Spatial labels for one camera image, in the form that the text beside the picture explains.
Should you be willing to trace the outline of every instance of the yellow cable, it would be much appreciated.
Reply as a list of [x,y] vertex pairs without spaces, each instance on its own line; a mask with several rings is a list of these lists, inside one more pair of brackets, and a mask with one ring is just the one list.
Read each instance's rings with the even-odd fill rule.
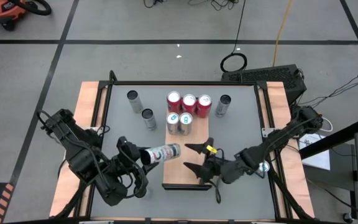
[[292,4],[292,0],[290,0],[290,1],[288,2],[287,10],[285,10],[285,14],[284,14],[283,22],[281,23],[280,30],[278,31],[277,40],[276,40],[276,44],[275,44],[275,47],[274,47],[273,66],[276,64],[278,41],[280,40],[281,31],[282,31],[283,28],[284,28],[284,23],[285,23],[285,21],[286,21],[286,19],[287,19],[288,13],[290,12],[291,4]]

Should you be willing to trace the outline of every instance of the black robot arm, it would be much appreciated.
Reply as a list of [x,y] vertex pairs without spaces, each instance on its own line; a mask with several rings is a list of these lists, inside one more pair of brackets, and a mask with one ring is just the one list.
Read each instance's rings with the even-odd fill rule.
[[[225,184],[231,184],[245,173],[252,175],[254,172],[258,172],[260,164],[267,159],[270,152],[283,149],[288,141],[295,136],[317,132],[323,124],[321,115],[310,106],[297,106],[293,108],[292,115],[292,120],[283,129],[271,132],[265,141],[258,146],[241,150],[234,155],[234,161],[226,160],[224,157],[216,157],[217,149],[213,148],[212,138],[209,138],[204,144],[186,144],[190,149],[206,154],[206,159],[202,166],[188,162],[185,162],[184,165],[191,169],[203,182],[210,182],[216,175],[220,176]],[[285,184],[274,171],[271,161],[268,160],[268,163],[270,164],[269,174],[288,199],[296,214],[300,218],[311,218],[289,193]]]
[[[47,117],[46,121],[41,118],[41,114]],[[37,116],[43,125],[41,129],[48,135],[54,133],[66,149],[68,166],[82,183],[82,187],[56,217],[67,217],[90,184],[95,184],[103,200],[110,206],[117,205],[124,198],[141,198],[146,194],[146,174],[158,165],[154,163],[140,167],[136,163],[140,153],[147,147],[137,147],[123,136],[117,141],[119,153],[108,159],[100,150],[101,137],[92,129],[83,130],[76,125],[71,111],[61,109],[52,116],[38,111]],[[122,175],[129,175],[131,179],[131,175],[134,176],[135,188],[132,195],[127,195],[130,186],[122,183]]]

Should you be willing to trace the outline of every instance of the aluminum can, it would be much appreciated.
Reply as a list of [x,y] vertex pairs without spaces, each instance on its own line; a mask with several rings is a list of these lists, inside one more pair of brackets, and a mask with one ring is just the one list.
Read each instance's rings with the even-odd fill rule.
[[137,92],[135,90],[131,90],[127,93],[127,97],[134,112],[141,113],[143,110],[143,105]]
[[140,152],[140,160],[143,165],[150,165],[156,162],[163,162],[175,159],[180,156],[179,144],[166,144],[164,146],[145,149]]
[[229,108],[230,102],[231,97],[229,95],[222,95],[216,107],[215,115],[220,118],[223,117]]
[[153,131],[157,128],[157,123],[155,122],[154,114],[151,109],[144,109],[142,111],[142,117],[148,130]]
[[193,124],[193,116],[190,113],[183,113],[179,117],[180,132],[182,135],[188,135],[191,132],[191,125]]
[[167,129],[170,134],[176,134],[179,132],[179,115],[177,113],[168,114]]
[[177,91],[171,91],[167,95],[168,111],[170,113],[180,113],[181,112],[181,98],[180,94]]
[[192,94],[186,94],[181,99],[181,107],[184,113],[189,113],[191,115],[196,113],[196,102],[197,99]]
[[201,95],[197,100],[197,115],[199,118],[206,118],[211,111],[212,99],[208,95]]

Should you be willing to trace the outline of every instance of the red soda can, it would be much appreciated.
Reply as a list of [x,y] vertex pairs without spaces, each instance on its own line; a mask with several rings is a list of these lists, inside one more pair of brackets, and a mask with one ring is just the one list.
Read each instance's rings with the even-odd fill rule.
[[181,107],[184,113],[189,113],[191,115],[194,115],[196,113],[196,102],[197,99],[192,94],[186,94],[181,99]]
[[168,93],[167,102],[169,113],[180,113],[181,101],[180,94],[177,91],[171,91],[170,93]]
[[200,118],[206,118],[212,107],[212,99],[208,95],[201,95],[197,100],[197,115]]

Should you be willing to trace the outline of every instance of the yellow tag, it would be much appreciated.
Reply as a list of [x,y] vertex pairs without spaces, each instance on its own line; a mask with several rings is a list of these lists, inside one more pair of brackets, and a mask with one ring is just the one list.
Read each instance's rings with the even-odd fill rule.
[[214,147],[212,147],[212,146],[207,146],[206,147],[210,152],[212,152],[212,153],[214,153],[214,154],[216,154],[217,152],[218,152],[218,150],[216,150]]

